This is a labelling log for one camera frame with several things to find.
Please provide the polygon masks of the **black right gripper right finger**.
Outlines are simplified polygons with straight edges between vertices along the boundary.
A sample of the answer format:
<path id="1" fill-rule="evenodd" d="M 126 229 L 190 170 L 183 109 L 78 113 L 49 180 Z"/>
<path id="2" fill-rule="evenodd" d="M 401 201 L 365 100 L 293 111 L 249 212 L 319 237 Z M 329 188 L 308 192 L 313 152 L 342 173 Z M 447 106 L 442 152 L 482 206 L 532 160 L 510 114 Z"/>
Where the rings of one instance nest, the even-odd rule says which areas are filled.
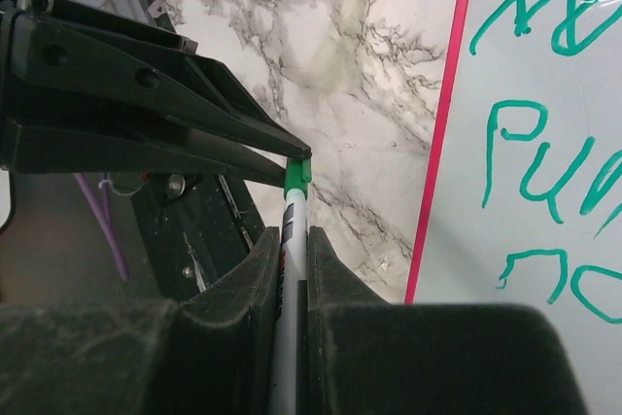
<path id="1" fill-rule="evenodd" d="M 519 305 L 391 304 L 308 234 L 309 414 L 583 414 L 560 338 Z"/>

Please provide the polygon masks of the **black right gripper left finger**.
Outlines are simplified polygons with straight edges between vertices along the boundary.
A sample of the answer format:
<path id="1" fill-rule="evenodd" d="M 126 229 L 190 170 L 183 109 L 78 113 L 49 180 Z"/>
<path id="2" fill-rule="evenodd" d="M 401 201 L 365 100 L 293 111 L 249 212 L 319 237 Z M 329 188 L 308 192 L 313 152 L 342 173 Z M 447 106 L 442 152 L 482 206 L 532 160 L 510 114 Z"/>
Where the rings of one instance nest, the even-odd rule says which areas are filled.
<path id="1" fill-rule="evenodd" d="M 5 414 L 263 414 L 280 239 L 193 299 L 1 309 Z"/>

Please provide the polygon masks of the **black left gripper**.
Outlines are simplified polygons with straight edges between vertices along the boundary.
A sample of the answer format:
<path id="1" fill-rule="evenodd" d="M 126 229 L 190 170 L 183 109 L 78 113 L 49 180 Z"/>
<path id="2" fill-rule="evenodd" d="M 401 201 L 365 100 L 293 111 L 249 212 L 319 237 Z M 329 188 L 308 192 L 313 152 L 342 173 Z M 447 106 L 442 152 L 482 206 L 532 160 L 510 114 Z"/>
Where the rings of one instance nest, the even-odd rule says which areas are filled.
<path id="1" fill-rule="evenodd" d="M 281 188 L 306 158 L 221 62 L 70 0 L 1 0 L 1 166 L 23 174 L 220 174 Z"/>

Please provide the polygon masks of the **white marker pen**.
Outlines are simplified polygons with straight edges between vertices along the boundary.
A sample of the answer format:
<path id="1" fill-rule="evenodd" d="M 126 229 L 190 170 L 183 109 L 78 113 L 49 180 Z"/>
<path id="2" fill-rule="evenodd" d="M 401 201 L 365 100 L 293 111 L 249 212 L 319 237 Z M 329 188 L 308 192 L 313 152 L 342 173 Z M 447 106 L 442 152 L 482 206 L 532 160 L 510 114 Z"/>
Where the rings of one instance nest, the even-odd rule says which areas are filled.
<path id="1" fill-rule="evenodd" d="M 273 358 L 268 401 L 270 414 L 295 414 L 299 348 L 306 314 L 307 222 L 302 190 L 286 194 L 283 213 L 279 301 L 274 330 Z"/>

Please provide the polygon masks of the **green marker cap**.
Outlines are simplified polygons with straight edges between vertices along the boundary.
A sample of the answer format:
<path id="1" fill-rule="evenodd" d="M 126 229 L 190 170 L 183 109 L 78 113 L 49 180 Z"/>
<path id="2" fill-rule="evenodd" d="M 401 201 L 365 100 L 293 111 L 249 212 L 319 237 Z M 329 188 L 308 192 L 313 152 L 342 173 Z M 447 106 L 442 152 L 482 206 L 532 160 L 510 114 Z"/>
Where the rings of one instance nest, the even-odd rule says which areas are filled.
<path id="1" fill-rule="evenodd" d="M 291 190 L 300 190 L 308 197 L 308 187 L 312 182 L 311 158 L 287 159 L 284 179 L 284 194 Z"/>

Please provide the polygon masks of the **pink framed whiteboard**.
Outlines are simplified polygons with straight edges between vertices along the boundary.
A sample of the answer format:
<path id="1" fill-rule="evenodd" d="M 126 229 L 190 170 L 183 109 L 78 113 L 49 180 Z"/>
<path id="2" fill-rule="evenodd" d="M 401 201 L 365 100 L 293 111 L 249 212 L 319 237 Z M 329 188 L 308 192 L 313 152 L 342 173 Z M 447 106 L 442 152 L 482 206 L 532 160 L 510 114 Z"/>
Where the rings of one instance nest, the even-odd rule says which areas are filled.
<path id="1" fill-rule="evenodd" d="M 407 303 L 542 312 L 621 410 L 621 0 L 456 0 Z"/>

